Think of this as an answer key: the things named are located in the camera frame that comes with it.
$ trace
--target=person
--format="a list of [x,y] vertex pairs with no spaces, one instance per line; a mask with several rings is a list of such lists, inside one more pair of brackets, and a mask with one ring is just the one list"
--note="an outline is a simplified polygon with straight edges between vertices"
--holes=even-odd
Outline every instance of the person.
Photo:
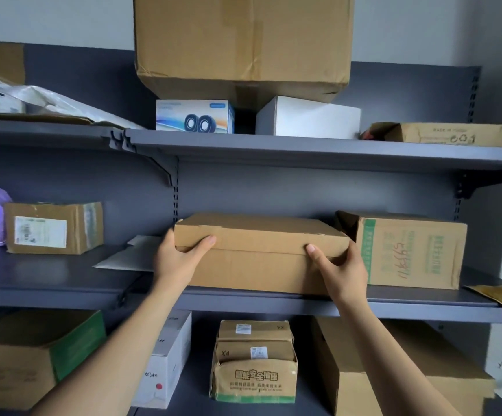
[[[170,229],[154,260],[149,295],[101,348],[33,407],[31,416],[126,416],[168,314],[215,242],[214,236],[208,236],[191,251],[179,252]],[[384,416],[459,416],[371,311],[366,300],[368,277],[358,246],[350,243],[340,266],[315,245],[307,245],[306,250],[341,317],[352,328]]]

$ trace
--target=green stripe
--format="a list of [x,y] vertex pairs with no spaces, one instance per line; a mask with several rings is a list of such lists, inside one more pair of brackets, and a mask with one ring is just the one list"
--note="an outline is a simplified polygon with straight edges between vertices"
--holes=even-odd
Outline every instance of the green stripe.
[[219,402],[229,403],[295,403],[294,395],[233,395],[217,394]]
[[370,283],[370,267],[372,265],[372,243],[374,241],[374,227],[376,219],[365,219],[363,224],[363,243],[361,245],[361,257],[365,262],[366,272],[369,274],[368,283]]

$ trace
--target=white box with red dot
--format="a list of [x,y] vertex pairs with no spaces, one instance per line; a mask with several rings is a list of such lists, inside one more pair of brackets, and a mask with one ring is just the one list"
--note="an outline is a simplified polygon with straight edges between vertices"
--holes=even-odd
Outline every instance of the white box with red dot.
[[165,409],[191,349],[191,312],[172,311],[139,382],[132,406]]

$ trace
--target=speaker image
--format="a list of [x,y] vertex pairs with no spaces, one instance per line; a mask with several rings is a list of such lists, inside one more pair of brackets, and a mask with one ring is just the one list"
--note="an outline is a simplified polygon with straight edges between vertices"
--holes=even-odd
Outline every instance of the speaker image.
[[184,128],[185,131],[197,131],[197,115],[189,114],[185,117]]
[[210,115],[202,115],[197,122],[197,132],[215,132],[216,121]]

